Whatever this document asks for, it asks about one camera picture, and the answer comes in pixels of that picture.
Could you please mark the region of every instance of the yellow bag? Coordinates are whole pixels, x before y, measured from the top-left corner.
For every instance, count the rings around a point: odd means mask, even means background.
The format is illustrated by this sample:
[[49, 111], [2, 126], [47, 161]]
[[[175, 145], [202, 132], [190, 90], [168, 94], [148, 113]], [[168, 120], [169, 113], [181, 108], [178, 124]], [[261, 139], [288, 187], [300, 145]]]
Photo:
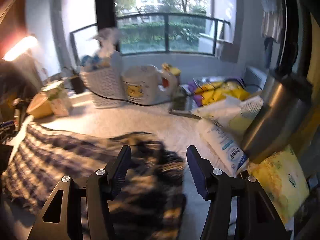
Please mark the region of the yellow bag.
[[250, 163], [248, 173], [257, 178], [284, 224], [309, 196], [302, 168], [290, 146], [259, 165]]
[[236, 82], [213, 82], [211, 84], [204, 84], [195, 90], [195, 94], [202, 95], [203, 106], [223, 100], [226, 98], [226, 95], [238, 98], [241, 101], [246, 100], [250, 95], [249, 92], [245, 91]]

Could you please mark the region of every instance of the woven basket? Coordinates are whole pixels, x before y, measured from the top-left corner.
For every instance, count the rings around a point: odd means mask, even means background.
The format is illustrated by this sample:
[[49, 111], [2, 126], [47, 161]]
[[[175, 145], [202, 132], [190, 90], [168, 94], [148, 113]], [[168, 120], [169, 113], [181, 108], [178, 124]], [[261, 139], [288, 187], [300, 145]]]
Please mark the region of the woven basket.
[[[84, 85], [93, 92], [109, 98], [124, 99], [124, 91], [120, 73], [116, 68], [106, 67], [92, 72], [85, 72], [81, 68], [80, 75]], [[119, 107], [122, 101], [110, 100], [91, 93], [91, 99], [97, 109]]]

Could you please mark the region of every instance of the black cable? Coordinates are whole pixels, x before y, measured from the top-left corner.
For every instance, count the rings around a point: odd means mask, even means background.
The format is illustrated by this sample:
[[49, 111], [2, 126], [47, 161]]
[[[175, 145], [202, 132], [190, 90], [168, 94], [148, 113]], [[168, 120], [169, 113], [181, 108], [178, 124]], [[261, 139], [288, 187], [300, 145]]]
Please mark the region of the black cable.
[[139, 104], [139, 103], [136, 103], [136, 102], [127, 100], [127, 99], [108, 98], [108, 97], [105, 97], [105, 96], [103, 96], [103, 95], [99, 95], [99, 94], [96, 93], [96, 92], [93, 92], [93, 91], [92, 91], [90, 88], [88, 88], [88, 87], [86, 87], [86, 88], [87, 88], [87, 90], [89, 90], [91, 93], [93, 93], [94, 95], [96, 95], [96, 96], [98, 96], [98, 97], [101, 97], [101, 98], [104, 98], [104, 99], [109, 99], [109, 100], [123, 101], [123, 102], [131, 103], [131, 104], [134, 104], [134, 105], [137, 105], [137, 106], [157, 106], [157, 105], [161, 105], [161, 104], [164, 104], [164, 103], [169, 103], [169, 102], [171, 102], [171, 100], [167, 100], [167, 101], [160, 102], [160, 103], [156, 103], [156, 104], [152, 104], [152, 105], [142, 105], [142, 104]]
[[[183, 96], [183, 97], [177, 97], [175, 99], [180, 99], [180, 98], [187, 98], [187, 97], [191, 97], [191, 96], [195, 96], [195, 95], [201, 95], [205, 92], [209, 92], [209, 91], [214, 91], [220, 87], [222, 87], [224, 84], [228, 83], [228, 82], [231, 82], [231, 81], [236, 81], [238, 82], [242, 87], [243, 85], [241, 84], [241, 82], [238, 80], [238, 79], [235, 79], [235, 78], [230, 78], [230, 79], [226, 79], [225, 81], [223, 81], [219, 86], [217, 87], [214, 87], [213, 89], [208, 89], [208, 90], [204, 90], [202, 89], [203, 91], [200, 92], [200, 93], [192, 93], [191, 95], [186, 95], [186, 96]], [[85, 88], [87, 90], [89, 90], [91, 93], [93, 93], [94, 95], [98, 96], [98, 97], [101, 97], [101, 98], [104, 98], [104, 99], [108, 99], [108, 100], [116, 100], [116, 101], [122, 101], [122, 102], [127, 102], [127, 103], [130, 103], [130, 104], [134, 104], [134, 105], [137, 105], [137, 106], [158, 106], [158, 105], [161, 105], [161, 104], [164, 104], [164, 103], [169, 103], [171, 102], [172, 100], [167, 100], [167, 101], [164, 101], [164, 102], [160, 102], [160, 103], [156, 103], [156, 104], [151, 104], [151, 105], [142, 105], [142, 104], [139, 104], [139, 103], [136, 103], [136, 102], [133, 102], [133, 101], [130, 101], [130, 100], [127, 100], [127, 99], [120, 99], [120, 98], [108, 98], [108, 97], [105, 97], [103, 95], [100, 95], [94, 91], [92, 91], [89, 87], [86, 87]]]

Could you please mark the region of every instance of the balcony railing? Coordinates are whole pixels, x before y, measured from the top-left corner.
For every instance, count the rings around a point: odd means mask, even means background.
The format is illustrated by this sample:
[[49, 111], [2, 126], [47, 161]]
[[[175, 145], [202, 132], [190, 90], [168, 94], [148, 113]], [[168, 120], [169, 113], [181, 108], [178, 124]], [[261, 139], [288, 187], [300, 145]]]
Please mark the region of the balcony railing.
[[[203, 15], [182, 13], [143, 13], [117, 18], [122, 35], [119, 49], [122, 55], [142, 53], [195, 53], [216, 55], [217, 41], [224, 38], [225, 24], [230, 22]], [[70, 32], [70, 42], [77, 64], [80, 57], [99, 48], [97, 24]], [[212, 50], [201, 51], [199, 39], [208, 39]]]

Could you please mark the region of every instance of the small box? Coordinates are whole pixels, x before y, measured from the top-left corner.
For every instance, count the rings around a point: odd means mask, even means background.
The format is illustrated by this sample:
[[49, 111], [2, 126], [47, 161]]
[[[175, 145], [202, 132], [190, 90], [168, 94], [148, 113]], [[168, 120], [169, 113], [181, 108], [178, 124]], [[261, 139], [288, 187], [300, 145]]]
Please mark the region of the small box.
[[68, 116], [72, 108], [63, 81], [54, 82], [43, 89], [51, 105], [53, 113], [57, 116]]

